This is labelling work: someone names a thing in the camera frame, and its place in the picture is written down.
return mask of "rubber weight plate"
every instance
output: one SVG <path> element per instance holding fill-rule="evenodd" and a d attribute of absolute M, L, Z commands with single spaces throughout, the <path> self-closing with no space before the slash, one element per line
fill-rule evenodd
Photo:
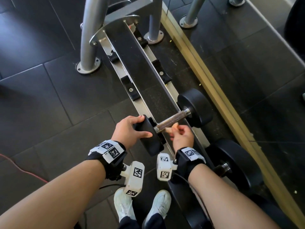
<path fill-rule="evenodd" d="M 215 166 L 227 163 L 231 168 L 225 175 L 239 190 L 249 190 L 263 183 L 261 170 L 251 155 L 234 141 L 219 139 L 206 152 Z"/>
<path fill-rule="evenodd" d="M 156 154 L 164 150 L 164 146 L 162 145 L 161 140 L 156 131 L 154 130 L 154 126 L 150 122 L 149 118 L 146 115 L 144 116 L 144 121 L 141 123 L 134 124 L 133 127 L 136 131 L 147 131 L 152 133 L 152 137 L 141 138 L 140 141 L 142 142 L 147 152 L 151 156 L 155 156 Z"/>
<path fill-rule="evenodd" d="M 191 127 L 200 128 L 213 119 L 212 107 L 206 97 L 197 89 L 190 89 L 177 98 L 181 110 L 188 108 L 191 115 L 185 119 Z"/>

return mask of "dumbbell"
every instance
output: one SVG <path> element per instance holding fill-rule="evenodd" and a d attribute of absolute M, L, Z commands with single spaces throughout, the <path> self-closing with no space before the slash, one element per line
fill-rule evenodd
<path fill-rule="evenodd" d="M 251 155 L 234 141 L 219 139 L 205 148 L 213 162 L 214 172 L 227 176 L 240 191 L 263 183 L 263 175 Z"/>
<path fill-rule="evenodd" d="M 191 127 L 200 128 L 210 122 L 213 118 L 212 107 L 205 96 L 196 89 L 190 89 L 177 98 L 177 104 L 181 109 L 177 114 L 169 117 L 161 123 L 155 123 L 152 118 L 147 118 L 141 123 L 134 124 L 137 131 L 148 131 L 152 133 L 150 138 L 140 139 L 146 150 L 154 156 L 164 149 L 160 140 L 160 133 L 166 127 L 171 127 L 181 119 L 186 119 Z"/>

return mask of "metal base plate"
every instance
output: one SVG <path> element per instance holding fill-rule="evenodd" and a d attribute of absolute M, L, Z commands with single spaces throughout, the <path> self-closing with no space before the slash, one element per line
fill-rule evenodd
<path fill-rule="evenodd" d="M 157 44 L 157 43 L 161 42 L 164 38 L 164 33 L 161 30 L 159 30 L 158 38 L 156 40 L 153 40 L 153 41 L 148 38 L 148 34 L 149 34 L 149 32 L 147 32 L 144 35 L 144 38 L 148 41 L 149 45 Z"/>
<path fill-rule="evenodd" d="M 101 66 L 101 59 L 99 58 L 95 58 L 95 62 L 94 62 L 94 67 L 92 70 L 89 70 L 89 71 L 86 71 L 84 69 L 82 69 L 81 67 L 81 62 L 78 62 L 77 65 L 75 66 L 75 69 L 76 71 L 79 73 L 79 74 L 82 74 L 82 75 L 89 75 L 93 72 L 95 72 L 97 69 L 99 69 L 99 67 Z"/>
<path fill-rule="evenodd" d="M 245 0 L 242 0 L 242 2 L 240 3 L 237 3 L 236 0 L 228 0 L 228 3 L 232 6 L 235 6 L 235 7 L 240 7 L 242 6 L 246 1 Z"/>
<path fill-rule="evenodd" d="M 195 18 L 195 20 L 194 20 L 194 22 L 192 23 L 192 24 L 186 24 L 185 23 L 185 17 L 186 17 L 186 15 L 184 15 L 181 19 L 180 19 L 180 21 L 179 21 L 179 25 L 180 25 L 180 27 L 181 28 L 184 28 L 184 29 L 190 29 L 190 28 L 193 28 L 194 26 L 196 26 L 197 24 L 198 24 L 198 19 L 197 18 Z"/>

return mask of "right hand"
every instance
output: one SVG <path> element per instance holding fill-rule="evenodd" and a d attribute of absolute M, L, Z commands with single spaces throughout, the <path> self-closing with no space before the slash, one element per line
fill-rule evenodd
<path fill-rule="evenodd" d="M 193 147 L 194 135 L 187 125 L 178 125 L 178 123 L 175 123 L 171 128 L 166 129 L 166 132 L 170 134 L 175 153 L 183 147 Z"/>

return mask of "left hand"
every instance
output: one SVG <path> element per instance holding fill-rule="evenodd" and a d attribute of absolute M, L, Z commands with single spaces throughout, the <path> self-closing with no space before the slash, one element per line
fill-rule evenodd
<path fill-rule="evenodd" d="M 144 116 L 128 116 L 122 119 L 119 123 L 116 124 L 115 131 L 112 135 L 111 140 L 121 142 L 126 150 L 132 147 L 138 139 L 144 137 L 152 137 L 151 132 L 146 131 L 135 131 L 132 127 L 135 123 L 140 123 L 145 119 Z"/>

